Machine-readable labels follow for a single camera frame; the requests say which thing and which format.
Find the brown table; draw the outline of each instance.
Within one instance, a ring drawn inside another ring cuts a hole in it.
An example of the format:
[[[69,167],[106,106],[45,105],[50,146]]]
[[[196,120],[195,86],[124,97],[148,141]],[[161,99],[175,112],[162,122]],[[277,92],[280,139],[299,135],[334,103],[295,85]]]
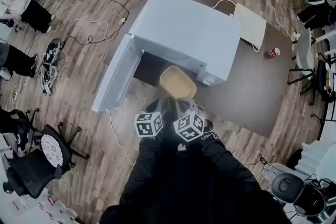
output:
[[[207,6],[214,6],[219,0],[194,0]],[[119,42],[126,34],[147,0],[141,0],[121,28],[104,63],[109,65]],[[217,9],[225,14],[234,12],[234,5],[222,2]],[[265,57],[265,52],[278,47],[280,56]],[[269,137],[277,120],[282,100],[287,89],[287,79],[291,61],[291,40],[267,23],[263,45],[254,52],[251,45],[240,40],[236,56],[224,83],[207,87],[192,79],[197,85],[197,99],[204,108],[224,119],[238,124],[252,132]],[[146,75],[153,76],[158,69],[147,68]]]

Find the red soda can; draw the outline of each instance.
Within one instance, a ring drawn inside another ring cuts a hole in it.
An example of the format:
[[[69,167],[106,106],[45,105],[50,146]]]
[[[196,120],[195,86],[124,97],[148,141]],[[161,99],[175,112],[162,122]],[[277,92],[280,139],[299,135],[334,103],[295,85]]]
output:
[[[280,55],[280,50],[279,48],[274,48],[272,50],[270,50],[268,53],[267,53],[267,56],[268,58],[274,58],[275,56],[278,56]]]

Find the open microwave door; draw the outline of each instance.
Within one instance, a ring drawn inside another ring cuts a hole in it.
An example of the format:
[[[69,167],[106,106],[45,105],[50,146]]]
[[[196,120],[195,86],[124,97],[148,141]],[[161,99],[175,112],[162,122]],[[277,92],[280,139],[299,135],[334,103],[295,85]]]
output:
[[[98,112],[120,107],[143,54],[133,37],[126,34],[121,40],[100,84],[92,110]]]

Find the wooden floor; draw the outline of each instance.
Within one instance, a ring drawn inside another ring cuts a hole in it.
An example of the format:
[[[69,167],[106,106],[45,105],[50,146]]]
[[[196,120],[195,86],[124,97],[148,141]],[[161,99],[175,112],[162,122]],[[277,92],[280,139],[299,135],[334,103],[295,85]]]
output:
[[[116,1],[131,9],[139,0]],[[233,1],[240,2],[277,29],[281,29],[267,0]],[[292,32],[290,20],[281,5],[285,3],[291,7],[300,8],[304,6],[304,0],[271,0],[271,2],[277,11],[279,21]],[[64,8],[73,3],[75,11],[71,19],[106,20],[110,27],[108,34],[114,31],[119,20],[125,16],[123,8],[109,0],[52,0],[52,2],[42,0],[41,3],[45,7],[52,8],[57,4],[61,4]],[[299,32],[302,31],[294,11],[291,9],[289,12],[293,25]],[[73,35],[81,42],[86,42],[89,35],[93,35],[94,40],[103,38],[105,25],[98,30],[97,24],[71,23],[67,21],[68,10],[61,12],[58,9],[55,14],[57,17],[53,22],[54,30],[51,33],[47,35],[38,33],[35,36],[34,31],[26,26],[18,33],[11,33],[10,43],[24,52],[28,52],[31,48],[29,54],[33,55],[37,52],[41,59],[42,53],[53,38],[59,37],[64,40],[67,36]],[[63,121],[67,137],[77,126],[82,127],[82,132],[74,140],[73,146],[77,150],[89,153],[91,159],[84,161],[74,156],[76,167],[66,173],[61,180],[52,182],[50,191],[55,198],[73,208],[86,223],[96,223],[107,206],[118,203],[132,169],[111,129],[109,113],[94,113],[91,110],[107,68],[103,60],[111,46],[115,46],[112,41],[83,47],[74,40],[68,40],[63,50],[65,64],[58,68],[59,75],[52,89],[52,96],[46,97],[42,94],[39,79],[25,80],[14,75],[11,81],[3,82],[1,86],[3,108],[7,107],[7,110],[40,108],[35,119],[35,127],[40,129],[45,124],[56,127],[59,121]],[[323,46],[317,45],[314,50],[321,50]],[[7,103],[15,84],[18,84],[20,89],[22,87],[20,97],[13,104]],[[309,106],[311,96],[310,94],[300,96],[301,87],[301,83],[288,87],[270,138],[264,138],[214,116],[215,130],[242,163],[254,163],[259,154],[269,162],[285,163],[291,153],[301,147],[302,142],[311,143],[317,138],[320,124],[316,119],[312,119],[310,114],[314,112],[322,115],[324,104],[318,97],[315,105]],[[156,89],[152,86],[133,79],[122,107],[118,111],[111,112],[112,124],[120,143],[133,162],[138,154],[139,143],[133,128],[133,117],[152,100],[155,92]],[[249,166],[262,187],[267,189],[269,186],[260,175],[262,167],[262,164]]]

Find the white shirt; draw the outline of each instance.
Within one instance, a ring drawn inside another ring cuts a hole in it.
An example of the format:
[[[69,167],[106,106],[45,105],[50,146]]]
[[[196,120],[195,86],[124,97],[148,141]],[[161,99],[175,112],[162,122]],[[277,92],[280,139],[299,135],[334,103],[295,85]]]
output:
[[[0,17],[6,13],[21,15],[31,0],[0,0]]]

